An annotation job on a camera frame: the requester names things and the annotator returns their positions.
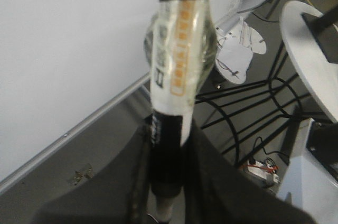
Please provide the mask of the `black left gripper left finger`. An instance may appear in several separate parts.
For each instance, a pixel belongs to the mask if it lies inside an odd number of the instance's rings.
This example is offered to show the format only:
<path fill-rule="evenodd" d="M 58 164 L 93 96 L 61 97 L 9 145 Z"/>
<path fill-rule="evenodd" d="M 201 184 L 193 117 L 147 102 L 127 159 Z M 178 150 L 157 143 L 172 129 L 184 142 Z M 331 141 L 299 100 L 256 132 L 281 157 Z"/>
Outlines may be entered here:
<path fill-rule="evenodd" d="M 34 223 L 146 223 L 150 149 L 148 127 L 140 126 L 100 172 L 44 204 Z"/>

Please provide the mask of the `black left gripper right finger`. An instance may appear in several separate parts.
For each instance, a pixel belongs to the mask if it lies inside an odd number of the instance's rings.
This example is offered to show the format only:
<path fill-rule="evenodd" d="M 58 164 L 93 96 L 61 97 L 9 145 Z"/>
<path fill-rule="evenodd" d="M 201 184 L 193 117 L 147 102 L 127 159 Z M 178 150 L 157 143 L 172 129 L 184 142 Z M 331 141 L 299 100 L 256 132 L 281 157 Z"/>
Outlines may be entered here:
<path fill-rule="evenodd" d="M 225 160 L 196 122 L 185 146 L 185 223 L 314 223 Z"/>

